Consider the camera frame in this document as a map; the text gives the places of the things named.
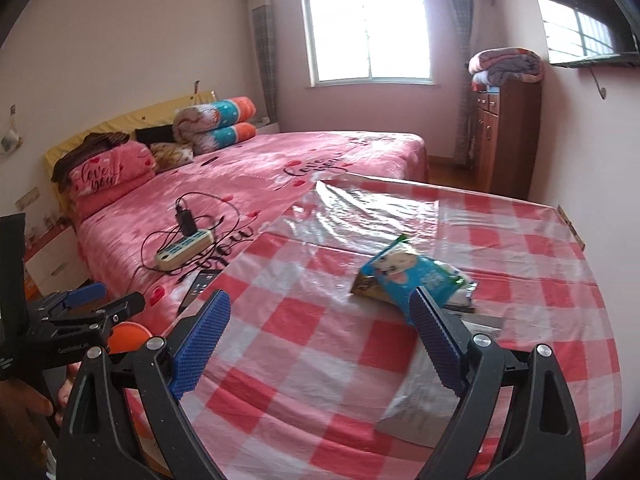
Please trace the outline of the person's left hand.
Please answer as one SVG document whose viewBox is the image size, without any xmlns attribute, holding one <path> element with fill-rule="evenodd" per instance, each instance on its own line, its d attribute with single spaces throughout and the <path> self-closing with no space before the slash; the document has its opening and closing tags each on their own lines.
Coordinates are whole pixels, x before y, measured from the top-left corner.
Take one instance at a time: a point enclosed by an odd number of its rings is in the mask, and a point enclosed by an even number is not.
<svg viewBox="0 0 640 480">
<path fill-rule="evenodd" d="M 19 379 L 8 379 L 1 383 L 1 403 L 6 408 L 14 410 L 22 408 L 32 414 L 53 416 L 58 426 L 61 426 L 79 367 L 79 363 L 66 367 L 65 380 L 58 389 L 55 402 L 48 400 L 36 389 Z"/>
</svg>

